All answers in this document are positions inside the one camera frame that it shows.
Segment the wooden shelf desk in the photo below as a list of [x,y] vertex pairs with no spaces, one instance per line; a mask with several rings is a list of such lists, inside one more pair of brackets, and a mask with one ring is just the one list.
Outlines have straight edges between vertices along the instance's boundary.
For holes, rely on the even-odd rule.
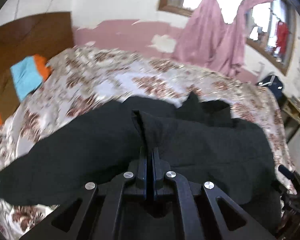
[[286,142],[289,143],[300,129],[300,97],[285,97],[281,106]]

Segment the orange blue brown pillow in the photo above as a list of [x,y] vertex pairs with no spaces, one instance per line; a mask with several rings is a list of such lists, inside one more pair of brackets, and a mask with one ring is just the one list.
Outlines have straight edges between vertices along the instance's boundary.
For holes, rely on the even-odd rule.
[[51,73],[47,59],[36,54],[25,57],[0,75],[0,126]]

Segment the black padded jacket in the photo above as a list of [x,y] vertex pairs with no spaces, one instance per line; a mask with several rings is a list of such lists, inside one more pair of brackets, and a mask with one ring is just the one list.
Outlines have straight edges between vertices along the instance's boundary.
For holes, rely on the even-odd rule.
[[88,182],[125,172],[140,152],[158,150],[189,181],[211,181],[237,204],[268,193],[273,154],[262,128],[233,118],[221,100],[191,93],[180,107],[132,96],[111,100],[39,140],[0,171],[0,198],[12,205],[61,204]]

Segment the brown wooden headboard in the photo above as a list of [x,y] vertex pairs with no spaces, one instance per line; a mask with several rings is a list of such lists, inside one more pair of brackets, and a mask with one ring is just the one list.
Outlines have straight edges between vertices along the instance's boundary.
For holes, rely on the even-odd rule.
[[47,60],[74,46],[69,12],[48,12],[0,26],[0,75],[27,56]]

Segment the dark blue backpack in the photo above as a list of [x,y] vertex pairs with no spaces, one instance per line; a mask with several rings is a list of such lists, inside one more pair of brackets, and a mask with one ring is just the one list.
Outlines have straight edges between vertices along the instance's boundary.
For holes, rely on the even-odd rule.
[[267,87],[274,95],[276,100],[279,100],[283,96],[284,85],[278,76],[270,74],[263,80],[256,83],[258,87]]

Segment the red hanging garment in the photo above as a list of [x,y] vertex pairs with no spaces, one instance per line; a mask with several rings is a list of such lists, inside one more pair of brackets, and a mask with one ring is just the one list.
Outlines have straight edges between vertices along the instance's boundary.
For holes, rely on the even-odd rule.
[[287,40],[289,35],[288,24],[282,21],[279,21],[276,26],[276,48],[279,48],[279,53],[284,55],[287,47]]

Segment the pink curtain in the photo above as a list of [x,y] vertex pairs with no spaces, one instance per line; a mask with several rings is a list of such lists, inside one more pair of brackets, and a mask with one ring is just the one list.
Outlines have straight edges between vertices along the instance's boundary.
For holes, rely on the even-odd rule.
[[202,0],[181,32],[172,59],[235,77],[244,63],[245,15],[254,6],[272,1],[243,0],[228,24],[217,0]]

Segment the floral bed cover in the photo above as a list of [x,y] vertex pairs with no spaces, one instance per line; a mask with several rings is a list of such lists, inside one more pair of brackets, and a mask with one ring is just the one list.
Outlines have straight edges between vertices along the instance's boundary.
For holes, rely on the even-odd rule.
[[[294,169],[281,112],[267,88],[225,77],[206,68],[147,59],[121,50],[74,47],[49,61],[52,74],[0,126],[0,171],[25,155],[77,116],[114,99],[133,95],[165,100],[180,106],[190,92],[200,101],[221,99],[231,114],[260,126],[275,165]],[[19,239],[54,210],[53,206],[18,207],[0,199],[0,236]]]

